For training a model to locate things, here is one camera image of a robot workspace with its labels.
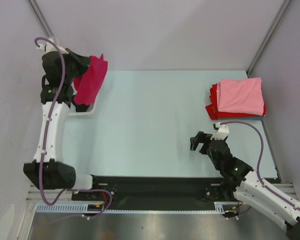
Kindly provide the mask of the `magenta t shirt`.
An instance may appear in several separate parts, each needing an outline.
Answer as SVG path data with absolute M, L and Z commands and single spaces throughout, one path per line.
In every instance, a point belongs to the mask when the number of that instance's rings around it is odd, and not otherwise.
M 74 102 L 77 105 L 91 105 L 95 102 L 108 71 L 108 61 L 104 55 L 100 57 L 90 56 L 91 62 L 86 73 L 74 79 L 76 95 Z

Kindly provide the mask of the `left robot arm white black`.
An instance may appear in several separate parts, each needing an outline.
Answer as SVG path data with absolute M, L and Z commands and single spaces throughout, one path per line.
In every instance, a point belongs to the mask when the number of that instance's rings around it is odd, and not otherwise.
M 88 199 L 95 200 L 101 188 L 93 177 L 79 173 L 63 159 L 64 130 L 74 103 L 72 83 L 88 70 L 91 58 L 66 48 L 62 55 L 53 50 L 41 59 L 45 71 L 40 93 L 42 125 L 33 160 L 23 165 L 23 172 L 37 189 L 83 190 Z

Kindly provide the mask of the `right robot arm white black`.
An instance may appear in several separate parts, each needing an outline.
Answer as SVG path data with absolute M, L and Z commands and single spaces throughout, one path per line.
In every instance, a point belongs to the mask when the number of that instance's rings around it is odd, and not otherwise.
M 211 134 L 198 132 L 190 138 L 190 149 L 207 155 L 213 166 L 223 176 L 226 185 L 220 188 L 221 196 L 248 204 L 285 230 L 290 240 L 300 240 L 300 201 L 287 195 L 258 175 L 244 161 L 233 156 L 223 139 L 213 139 Z

